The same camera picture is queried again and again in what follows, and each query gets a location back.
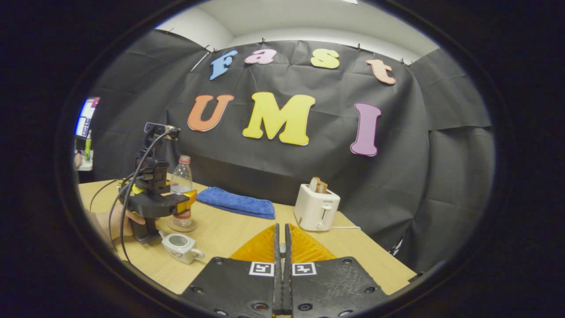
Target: white cord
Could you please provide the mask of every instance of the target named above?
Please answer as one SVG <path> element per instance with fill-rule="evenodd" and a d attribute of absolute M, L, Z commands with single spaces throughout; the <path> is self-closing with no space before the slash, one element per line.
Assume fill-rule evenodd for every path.
<path fill-rule="evenodd" d="M 332 229 L 361 229 L 359 226 L 332 226 Z"/>

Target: black fabric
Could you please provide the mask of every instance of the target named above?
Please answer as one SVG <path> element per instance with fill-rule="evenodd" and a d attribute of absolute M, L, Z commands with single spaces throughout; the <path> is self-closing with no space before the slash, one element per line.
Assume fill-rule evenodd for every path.
<path fill-rule="evenodd" d="M 337 69 L 311 65 L 312 52 L 320 48 L 339 53 Z M 275 49 L 274 62 L 247 65 L 244 59 L 258 49 Z M 231 50 L 238 54 L 228 71 L 209 80 L 210 63 Z M 93 118 L 97 179 L 131 173 L 144 123 L 158 122 L 182 129 L 179 140 L 164 141 L 161 151 L 171 172 L 179 155 L 187 154 L 195 182 L 291 205 L 301 183 L 320 177 L 341 196 L 340 210 L 383 248 L 392 248 L 404 237 L 401 251 L 411 251 L 414 257 L 401 260 L 413 269 L 426 270 L 434 260 L 448 257 L 452 250 L 445 248 L 445 239 L 462 241 L 467 232 L 460 227 L 470 231 L 480 217 L 484 193 L 488 193 L 483 182 L 489 182 L 491 173 L 488 165 L 477 165 L 480 161 L 474 158 L 492 158 L 494 150 L 488 130 L 472 127 L 490 124 L 472 83 L 460 68 L 451 68 L 453 61 L 445 53 L 433 52 L 411 67 L 377 53 L 316 41 L 237 46 L 209 54 L 197 65 L 204 54 L 190 40 L 153 31 L 98 80 L 91 93 L 101 97 Z M 375 58 L 392 67 L 389 75 L 396 79 L 395 85 L 375 78 L 366 63 Z M 256 92 L 273 93 L 279 107 L 297 94 L 316 99 L 308 115 L 307 146 L 282 143 L 278 134 L 272 140 L 265 134 L 261 139 L 242 135 L 254 107 L 251 95 Z M 194 99 L 204 94 L 214 96 L 204 120 L 218 95 L 230 94 L 234 100 L 216 127 L 193 131 L 186 120 Z M 382 112 L 375 157 L 349 149 L 357 134 L 354 105 L 358 102 Z M 491 142 L 484 143 L 479 134 Z M 471 146 L 482 152 L 471 152 Z M 438 197 L 444 199 L 434 196 L 436 192 L 455 189 L 459 189 L 457 196 L 445 199 L 452 204 L 449 213 L 429 204 Z M 444 229 L 444 234 L 430 232 L 448 220 L 442 218 L 445 214 L 455 220 L 453 227 Z"/>

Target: letter cutout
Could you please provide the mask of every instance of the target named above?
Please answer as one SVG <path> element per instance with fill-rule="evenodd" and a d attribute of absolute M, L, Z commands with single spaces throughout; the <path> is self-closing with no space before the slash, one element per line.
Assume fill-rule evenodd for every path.
<path fill-rule="evenodd" d="M 194 104 L 194 107 L 192 107 L 192 110 L 188 115 L 188 119 L 186 120 L 186 123 L 188 124 L 188 127 L 190 127 L 190 129 L 196 131 L 208 131 L 216 127 L 216 125 L 220 122 L 221 116 L 224 114 L 224 110 L 228 105 L 228 102 L 233 100 L 233 96 L 218 96 L 218 103 L 216 104 L 216 108 L 214 109 L 214 113 L 212 113 L 210 119 L 208 119 L 207 121 L 201 120 L 200 117 L 202 116 L 204 108 L 206 108 L 206 104 L 208 104 L 208 102 L 213 99 L 214 97 L 210 95 L 200 95 L 196 97 L 196 103 Z"/>
<path fill-rule="evenodd" d="M 212 66 L 212 76 L 210 76 L 210 80 L 222 75 L 223 73 L 227 72 L 228 69 L 224 66 L 229 66 L 233 59 L 232 56 L 236 55 L 237 51 L 233 50 L 227 54 L 222 55 L 221 57 L 215 59 L 210 63 Z"/>
<path fill-rule="evenodd" d="M 248 56 L 245 59 L 247 64 L 269 64 L 274 61 L 273 57 L 277 55 L 277 51 L 271 49 L 258 50 L 253 52 L 253 55 Z"/>
<path fill-rule="evenodd" d="M 396 83 L 396 80 L 386 73 L 386 71 L 392 71 L 392 67 L 385 65 L 385 63 L 379 59 L 368 59 L 366 62 L 371 65 L 373 74 L 379 81 L 390 85 Z"/>
<path fill-rule="evenodd" d="M 336 68 L 340 65 L 340 57 L 334 50 L 317 49 L 312 52 L 313 58 L 310 59 L 312 65 L 324 68 Z"/>
<path fill-rule="evenodd" d="M 381 115 L 381 110 L 360 102 L 355 104 L 355 108 L 359 113 L 359 126 L 357 128 L 357 139 L 349 149 L 355 154 L 372 157 L 377 154 L 375 132 L 377 130 L 377 118 Z"/>
<path fill-rule="evenodd" d="M 310 140 L 306 136 L 306 124 L 310 107 L 316 100 L 308 95 L 294 95 L 279 109 L 275 96 L 269 92 L 259 92 L 251 96 L 255 101 L 249 125 L 243 134 L 249 138 L 261 138 L 261 120 L 265 125 L 267 137 L 273 139 L 286 123 L 284 131 L 279 135 L 280 141 L 287 144 L 305 146 Z"/>

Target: ceiling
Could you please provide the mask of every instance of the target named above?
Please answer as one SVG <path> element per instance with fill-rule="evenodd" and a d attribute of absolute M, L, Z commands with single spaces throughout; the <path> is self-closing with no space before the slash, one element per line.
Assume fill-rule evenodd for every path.
<path fill-rule="evenodd" d="M 326 28 L 391 42 L 424 56 L 438 46 L 397 18 L 359 2 L 341 0 L 211 0 L 197 6 L 234 37 L 264 29 Z"/>

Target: white toaster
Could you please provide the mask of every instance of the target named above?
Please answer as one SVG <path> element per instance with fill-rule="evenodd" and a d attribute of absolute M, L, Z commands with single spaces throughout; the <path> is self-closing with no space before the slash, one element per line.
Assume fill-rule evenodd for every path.
<path fill-rule="evenodd" d="M 307 231 L 327 231 L 332 228 L 333 217 L 340 204 L 340 197 L 330 190 L 317 193 L 301 184 L 294 205 L 294 216 L 298 225 Z"/>

